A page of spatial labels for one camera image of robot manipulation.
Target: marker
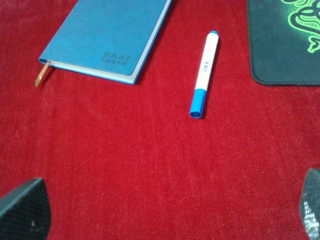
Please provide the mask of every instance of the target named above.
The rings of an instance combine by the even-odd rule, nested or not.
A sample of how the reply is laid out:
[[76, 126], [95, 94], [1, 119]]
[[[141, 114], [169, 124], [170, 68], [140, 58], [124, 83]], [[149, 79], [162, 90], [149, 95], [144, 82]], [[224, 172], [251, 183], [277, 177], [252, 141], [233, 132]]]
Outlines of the marker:
[[190, 116], [196, 119], [202, 117], [205, 99], [209, 85], [210, 75], [216, 55], [219, 36], [216, 31], [211, 31], [206, 37], [201, 65], [196, 80], [195, 91], [190, 109]]

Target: red fabric surface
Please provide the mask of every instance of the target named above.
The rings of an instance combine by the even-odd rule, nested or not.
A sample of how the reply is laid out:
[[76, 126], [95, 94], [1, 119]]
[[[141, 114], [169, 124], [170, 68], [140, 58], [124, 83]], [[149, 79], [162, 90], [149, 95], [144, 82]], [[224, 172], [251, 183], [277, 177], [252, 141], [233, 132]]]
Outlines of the red fabric surface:
[[[173, 0], [136, 85], [51, 68], [35, 88], [75, 3], [0, 3], [0, 196], [43, 177], [49, 240], [308, 239], [299, 199], [320, 167], [320, 88], [252, 79], [246, 1]], [[193, 119], [211, 30], [216, 64]]]

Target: notebook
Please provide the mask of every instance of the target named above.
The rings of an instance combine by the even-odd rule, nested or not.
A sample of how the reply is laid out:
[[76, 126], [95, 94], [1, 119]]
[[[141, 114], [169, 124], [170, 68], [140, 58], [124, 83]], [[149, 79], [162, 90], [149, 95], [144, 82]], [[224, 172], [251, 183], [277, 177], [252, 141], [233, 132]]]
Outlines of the notebook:
[[134, 84], [171, 0], [78, 0], [39, 60]]

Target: razer logo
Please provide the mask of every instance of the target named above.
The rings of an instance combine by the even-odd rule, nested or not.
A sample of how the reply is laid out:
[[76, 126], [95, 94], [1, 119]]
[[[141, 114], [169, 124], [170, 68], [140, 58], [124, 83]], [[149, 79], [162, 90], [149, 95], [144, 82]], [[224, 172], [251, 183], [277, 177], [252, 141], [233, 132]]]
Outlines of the razer logo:
[[320, 50], [320, 0], [281, 0], [293, 4], [295, 9], [288, 16], [292, 28], [309, 33], [309, 53]]

